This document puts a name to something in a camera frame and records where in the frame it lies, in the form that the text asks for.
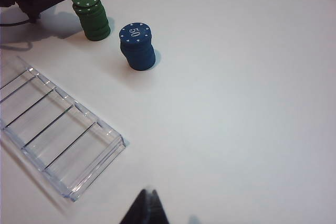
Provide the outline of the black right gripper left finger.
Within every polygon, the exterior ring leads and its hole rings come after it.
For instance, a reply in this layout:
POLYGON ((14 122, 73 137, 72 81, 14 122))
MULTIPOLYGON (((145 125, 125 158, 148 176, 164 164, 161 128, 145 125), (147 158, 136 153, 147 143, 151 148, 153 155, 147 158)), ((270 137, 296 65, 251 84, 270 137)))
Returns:
POLYGON ((150 221, 150 198, 146 189, 139 192, 131 207, 121 220, 121 224, 149 223, 150 221))

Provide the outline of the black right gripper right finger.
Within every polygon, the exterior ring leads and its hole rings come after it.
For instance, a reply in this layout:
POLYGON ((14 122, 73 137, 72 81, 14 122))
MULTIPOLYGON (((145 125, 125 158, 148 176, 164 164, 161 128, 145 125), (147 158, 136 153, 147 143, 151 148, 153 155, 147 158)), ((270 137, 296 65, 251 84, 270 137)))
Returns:
POLYGON ((152 191, 150 199, 150 224, 169 224, 156 190, 152 191))

